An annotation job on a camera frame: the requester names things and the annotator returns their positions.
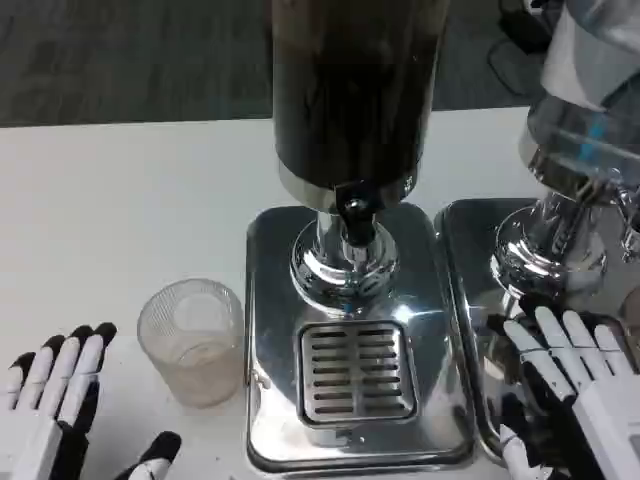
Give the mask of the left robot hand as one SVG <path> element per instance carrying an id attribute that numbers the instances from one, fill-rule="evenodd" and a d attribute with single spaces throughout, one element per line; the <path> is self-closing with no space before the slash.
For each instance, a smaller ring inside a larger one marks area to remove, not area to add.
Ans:
<path id="1" fill-rule="evenodd" d="M 1 477 L 78 479 L 117 327 L 80 325 L 19 355 L 1 372 Z"/>

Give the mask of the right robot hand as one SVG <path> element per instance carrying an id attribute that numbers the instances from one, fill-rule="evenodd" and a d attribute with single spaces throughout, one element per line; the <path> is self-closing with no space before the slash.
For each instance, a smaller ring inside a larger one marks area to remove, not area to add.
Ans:
<path id="1" fill-rule="evenodd" d="M 519 301 L 520 319 L 502 323 L 560 458 L 534 443 L 532 423 L 513 394 L 499 425 L 513 479 L 636 479 L 639 371 L 608 320 L 539 295 Z"/>

